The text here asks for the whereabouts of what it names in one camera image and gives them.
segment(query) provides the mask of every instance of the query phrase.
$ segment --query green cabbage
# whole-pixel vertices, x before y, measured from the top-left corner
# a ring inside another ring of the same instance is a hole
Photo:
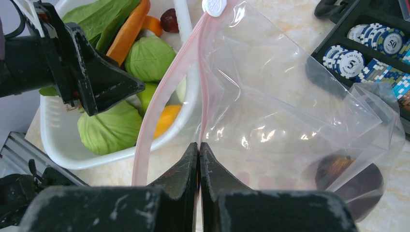
[[[132,45],[125,59],[125,69],[141,81],[157,82],[175,56],[174,49],[159,37],[143,37]]]
[[[126,101],[95,116],[82,114],[77,122],[81,142],[92,153],[105,155],[133,147],[142,118]]]

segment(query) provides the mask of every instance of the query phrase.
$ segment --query ziplock bag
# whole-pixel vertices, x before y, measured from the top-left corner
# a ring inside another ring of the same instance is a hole
[[[190,67],[198,68],[202,93],[192,122],[151,150],[159,114]],[[132,184],[146,184],[150,159],[183,154],[190,142],[208,143],[253,189],[332,191],[360,221],[384,192],[404,131],[390,86],[359,84],[349,92],[249,4],[228,0],[221,16],[201,17],[154,94]]]

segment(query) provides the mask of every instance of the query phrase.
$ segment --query poker chip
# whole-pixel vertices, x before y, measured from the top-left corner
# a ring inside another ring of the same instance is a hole
[[[401,81],[405,81],[406,80],[406,78],[405,78],[405,76],[406,76],[406,73],[405,72],[402,72],[402,71],[400,71],[400,70],[397,70],[396,71],[396,80],[393,82],[393,84],[392,84],[392,88],[395,88],[396,86],[397,86],[397,84],[398,83],[400,83]]]
[[[356,50],[342,52],[334,60],[334,70],[348,79],[356,78],[365,67],[363,54]]]
[[[380,37],[382,33],[389,30],[389,27],[379,27],[371,32],[368,39],[368,47],[371,47],[374,50],[377,50],[377,39]]]
[[[381,80],[381,79],[384,77],[384,75],[386,75],[385,71],[386,71],[386,69],[387,69],[388,67],[389,67],[388,65],[382,63],[382,64],[380,65],[380,70],[379,70],[379,71],[376,73],[376,75],[371,79],[371,81],[377,82],[377,81]]]
[[[340,45],[334,45],[329,47],[329,49],[326,50],[326,52],[324,53],[323,56],[323,66],[327,67],[327,68],[331,68],[331,57],[335,54],[337,54],[338,52],[342,52],[345,51],[346,49],[343,46]]]
[[[366,82],[366,76],[369,74],[369,72],[370,69],[368,67],[364,67],[357,75],[355,82]]]
[[[401,50],[399,51],[397,55],[398,60],[402,60],[403,57],[407,54],[407,52],[410,50],[410,40],[408,40],[402,47]]]
[[[407,79],[407,74],[404,74],[401,76],[400,81],[395,83],[395,86],[393,87],[393,92],[396,94],[401,88],[403,88],[409,80]]]
[[[362,34],[360,35],[360,43],[361,44],[366,44],[367,38],[368,38],[366,36],[368,36],[370,34],[370,32],[372,30],[374,30],[374,27],[379,27],[379,26],[382,26],[382,25],[380,23],[372,23],[372,24],[369,24],[368,26],[366,26],[363,29]]]
[[[390,77],[390,84],[392,85],[392,88],[394,88],[403,78],[403,75],[401,75],[403,72],[395,68],[392,68],[390,72],[392,73],[392,76]]]
[[[383,26],[381,24],[370,26],[370,28],[367,30],[366,35],[364,37],[364,45],[366,45],[368,47],[371,47],[372,46],[372,44],[371,44],[371,34],[373,32],[376,32],[378,29],[381,29],[381,28],[387,28],[387,27]]]
[[[397,99],[403,97],[403,95],[405,95],[410,89],[410,83],[408,81],[405,81],[404,83],[405,84],[403,84],[401,88],[397,89],[395,92]]]
[[[380,75],[381,73],[383,73],[384,68],[387,68],[387,65],[384,64],[383,62],[380,62],[378,60],[376,60],[376,67],[375,67],[375,71],[372,73],[372,75],[368,78],[368,81],[374,81],[375,78],[377,78],[378,75]]]
[[[387,74],[389,73],[389,70],[391,69],[391,66],[386,67],[383,72],[380,74],[380,76],[378,78],[376,78],[374,81],[375,82],[379,82],[382,81],[383,79],[385,79],[385,77],[387,76]]]
[[[378,64],[375,59],[372,59],[369,64],[366,66],[366,68],[369,70],[369,72],[364,76],[365,80],[369,81],[370,78],[375,74],[375,72],[378,70]]]
[[[377,40],[377,50],[396,58],[405,39],[405,35],[400,29],[389,29],[379,36]]]
[[[401,60],[403,63],[409,63],[410,61],[410,50],[406,52],[406,54],[403,56],[403,59]]]
[[[363,29],[367,26],[368,26],[368,24],[359,24],[359,25],[354,26],[347,33],[347,38],[349,38],[353,41],[356,41],[358,43],[361,43],[360,42],[360,37],[362,35]]]
[[[389,66],[387,74],[384,75],[384,77],[381,79],[381,81],[385,81],[385,82],[388,82],[389,84],[392,84],[392,78],[393,78],[394,73],[390,71],[391,68],[392,67]]]

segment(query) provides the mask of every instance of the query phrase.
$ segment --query poker chip case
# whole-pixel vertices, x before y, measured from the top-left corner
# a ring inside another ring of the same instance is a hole
[[[338,45],[346,50],[359,51],[364,57],[364,66],[369,65],[370,62],[376,59],[398,71],[410,74],[410,65],[405,62],[348,38],[350,30],[357,25],[379,23],[388,28],[401,30],[406,38],[403,41],[403,44],[405,44],[410,40],[410,22],[403,19],[397,0],[343,0],[340,5],[334,5],[335,3],[336,0],[321,0],[315,10],[317,18],[329,18],[336,24],[324,41],[311,54],[315,60],[324,63],[323,57],[328,49]],[[327,68],[346,87],[351,87],[355,82],[354,79],[347,79],[334,69]],[[321,85],[319,82],[313,81],[315,78],[311,80],[313,83]],[[410,111],[400,107],[400,116],[405,132],[409,136]]]

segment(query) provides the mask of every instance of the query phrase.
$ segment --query dark fruit in bag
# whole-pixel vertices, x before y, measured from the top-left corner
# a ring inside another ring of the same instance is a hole
[[[176,20],[175,9],[171,8],[164,12],[161,16],[161,27],[166,32],[178,33],[178,21]]]
[[[354,161],[354,158],[343,155],[323,158],[315,176],[317,189],[326,190]],[[383,176],[379,168],[371,164],[336,190],[335,194],[347,202],[354,220],[362,221],[383,195]]]

